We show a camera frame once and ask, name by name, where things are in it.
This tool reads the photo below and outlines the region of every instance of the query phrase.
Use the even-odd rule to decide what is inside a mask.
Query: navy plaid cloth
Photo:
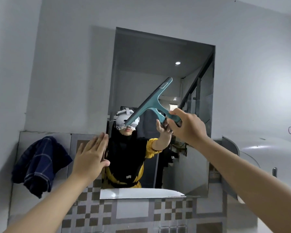
[[[65,148],[52,136],[36,141],[22,154],[12,171],[14,183],[24,183],[27,189],[42,197],[52,190],[55,174],[72,162]]]

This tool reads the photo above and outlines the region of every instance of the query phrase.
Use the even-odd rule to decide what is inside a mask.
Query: squeegee
[[[164,114],[166,114],[166,117],[174,120],[177,126],[181,127],[182,121],[180,117],[177,115],[171,115],[169,111],[159,103],[159,96],[171,82],[172,77],[168,77],[164,82],[162,82],[159,87],[155,89],[155,91],[152,92],[151,95],[138,107],[138,109],[125,121],[124,124],[127,126],[131,125],[133,121],[135,121],[138,117],[140,117],[140,115],[144,113],[144,111],[151,109],[157,115],[158,120],[164,128],[166,128],[164,125],[166,118],[158,110],[161,110]]]

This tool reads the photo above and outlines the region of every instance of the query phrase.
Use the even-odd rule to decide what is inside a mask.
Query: ceiling
[[[117,70],[184,78],[202,66],[214,46],[117,28]]]
[[[291,0],[238,0],[283,14],[291,15]]]

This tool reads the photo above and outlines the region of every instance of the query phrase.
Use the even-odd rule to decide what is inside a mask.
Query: white sink
[[[155,188],[121,188],[101,189],[100,199],[163,199],[172,197],[185,197],[184,194],[168,189]]]

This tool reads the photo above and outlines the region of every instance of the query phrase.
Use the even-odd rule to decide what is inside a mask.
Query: white vr headset
[[[121,110],[119,112],[116,113],[116,116],[114,116],[114,121],[115,121],[115,127],[118,130],[122,130],[126,127],[129,127],[130,129],[132,129],[133,131],[136,130],[136,126],[139,123],[139,117],[136,118],[135,121],[132,122],[131,125],[127,126],[124,123],[126,122],[126,120],[128,120],[128,118],[133,114],[134,112],[132,110],[130,110],[129,108],[125,108],[124,110]]]

